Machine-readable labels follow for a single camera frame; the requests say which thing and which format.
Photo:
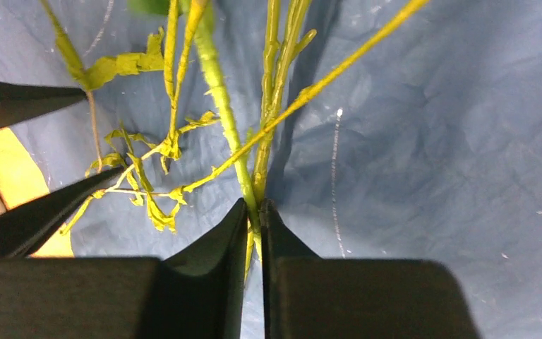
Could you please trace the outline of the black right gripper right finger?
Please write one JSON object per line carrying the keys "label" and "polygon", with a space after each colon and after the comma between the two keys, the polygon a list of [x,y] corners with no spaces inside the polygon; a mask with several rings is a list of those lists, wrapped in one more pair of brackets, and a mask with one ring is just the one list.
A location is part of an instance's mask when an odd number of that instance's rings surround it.
{"label": "black right gripper right finger", "polygon": [[260,207],[266,338],[478,338],[441,263],[322,258]]}

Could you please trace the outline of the pink white fake flower stem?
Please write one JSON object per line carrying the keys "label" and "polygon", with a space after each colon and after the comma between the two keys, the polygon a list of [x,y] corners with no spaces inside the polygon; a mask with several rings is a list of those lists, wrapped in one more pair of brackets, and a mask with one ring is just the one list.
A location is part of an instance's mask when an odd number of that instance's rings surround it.
{"label": "pink white fake flower stem", "polygon": [[[177,87],[180,87],[188,69],[191,46],[195,46],[200,62],[203,78],[207,83],[208,95],[219,113],[224,137],[229,144],[230,151],[235,153],[241,148],[241,139],[236,128],[234,112],[231,108],[230,97],[224,82],[224,75],[218,60],[218,52],[213,41],[215,17],[213,6],[209,1],[180,1],[179,9],[186,16],[186,27],[183,39],[183,50],[179,60],[179,69],[176,76]],[[248,237],[246,242],[246,264],[251,263],[253,250],[260,243],[260,237],[255,233],[260,227],[258,217],[255,216],[257,205],[253,192],[251,176],[247,168],[248,156],[243,155],[234,163],[236,176],[241,187],[243,198],[248,207]]]}

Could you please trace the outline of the orange fake flower stem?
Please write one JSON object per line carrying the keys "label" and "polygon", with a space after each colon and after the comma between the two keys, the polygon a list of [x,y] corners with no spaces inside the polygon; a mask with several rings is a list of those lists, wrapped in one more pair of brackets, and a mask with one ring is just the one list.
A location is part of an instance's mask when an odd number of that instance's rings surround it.
{"label": "orange fake flower stem", "polygon": [[[179,138],[182,135],[187,131],[202,126],[209,126],[215,122],[221,123],[216,108],[215,112],[206,112],[198,120],[188,120],[187,124],[183,127],[178,127],[177,125],[179,99],[181,97],[184,79],[181,86],[177,87],[176,76],[178,74],[179,60],[183,50],[183,39],[186,27],[186,16],[182,14],[179,9],[179,2],[180,1],[170,1],[167,4],[164,10],[164,14],[167,17],[167,25],[149,36],[147,48],[144,52],[104,56],[98,59],[91,67],[85,67],[83,65],[82,59],[77,53],[76,48],[73,46],[66,31],[61,26],[59,19],[54,14],[50,3],[48,1],[42,2],[42,7],[49,16],[55,33],[56,47],[61,53],[71,78],[79,84],[81,89],[87,95],[91,113],[95,113],[94,92],[101,88],[105,83],[112,81],[118,76],[133,76],[152,71],[159,71],[162,73],[165,90],[171,105],[169,130],[160,143],[150,144],[147,156],[151,157],[153,155],[159,155],[161,167],[164,172],[167,172],[169,169],[167,164],[169,160],[178,160],[181,157]],[[222,171],[229,167],[234,167],[236,160],[242,158],[243,155],[247,155],[247,168],[253,184],[252,173],[260,139],[271,129],[275,130],[275,127],[289,115],[310,102],[366,52],[370,51],[377,43],[384,40],[399,28],[422,6],[422,1],[409,1],[404,5],[393,19],[379,29],[374,36],[367,40],[353,54],[332,69],[331,72],[324,76],[320,81],[305,87],[287,108],[282,107],[278,116],[268,123],[264,129],[260,128],[254,136],[251,136],[246,141],[241,140],[241,148],[235,153],[231,153],[231,157],[224,162],[221,167],[214,168],[211,174],[207,176],[207,180],[211,181],[215,177],[218,177]]]}

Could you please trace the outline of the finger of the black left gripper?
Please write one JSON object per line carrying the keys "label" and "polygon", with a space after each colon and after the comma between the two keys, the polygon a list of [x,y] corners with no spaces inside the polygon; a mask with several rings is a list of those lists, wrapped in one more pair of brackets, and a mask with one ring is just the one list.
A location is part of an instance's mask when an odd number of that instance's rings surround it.
{"label": "finger of the black left gripper", "polygon": [[80,88],[0,81],[0,129],[64,109],[87,99]]}
{"label": "finger of the black left gripper", "polygon": [[0,259],[35,253],[87,197],[123,172],[123,167],[105,170],[0,215]]}

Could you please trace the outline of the blue wrapping paper sheet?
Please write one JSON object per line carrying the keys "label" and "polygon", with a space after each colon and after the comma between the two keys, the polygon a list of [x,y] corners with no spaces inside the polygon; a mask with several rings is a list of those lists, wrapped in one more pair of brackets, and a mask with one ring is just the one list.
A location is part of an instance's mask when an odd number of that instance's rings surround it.
{"label": "blue wrapping paper sheet", "polygon": [[[49,1],[85,65],[143,51],[166,20],[126,1]],[[215,45],[241,134],[256,131],[267,1],[211,1]],[[288,93],[320,80],[408,1],[312,1],[317,35]],[[75,85],[40,1],[0,1],[0,81]],[[99,135],[122,120],[159,143],[162,74],[95,94]],[[88,104],[11,127],[58,189],[96,160]],[[429,258],[460,280],[483,338],[542,338],[542,1],[430,1],[277,127],[267,196],[321,256]],[[186,194],[177,233],[128,194],[92,202],[71,230],[77,256],[168,257],[241,196],[232,167]]]}

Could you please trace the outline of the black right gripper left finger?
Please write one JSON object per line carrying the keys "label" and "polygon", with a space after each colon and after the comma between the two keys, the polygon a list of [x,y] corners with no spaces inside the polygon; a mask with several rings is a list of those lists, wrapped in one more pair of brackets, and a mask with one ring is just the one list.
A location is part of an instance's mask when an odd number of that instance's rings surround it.
{"label": "black right gripper left finger", "polygon": [[238,338],[247,209],[179,253],[0,261],[0,338]]}

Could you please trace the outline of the blue fake flower stem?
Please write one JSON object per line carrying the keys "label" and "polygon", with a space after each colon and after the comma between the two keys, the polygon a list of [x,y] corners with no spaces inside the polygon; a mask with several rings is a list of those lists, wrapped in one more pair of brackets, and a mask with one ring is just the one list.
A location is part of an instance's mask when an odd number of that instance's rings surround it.
{"label": "blue fake flower stem", "polygon": [[[260,128],[264,129],[275,119],[282,108],[284,87],[291,63],[299,52],[316,35],[311,30],[300,38],[301,28],[311,0],[290,1],[286,15],[284,37],[279,40],[279,21],[281,18],[281,1],[268,1],[267,22],[265,31],[265,47],[263,50],[262,98],[260,109]],[[267,183],[267,165],[275,130],[271,129],[258,142],[255,164],[252,173],[255,202],[260,205],[265,197]]]}

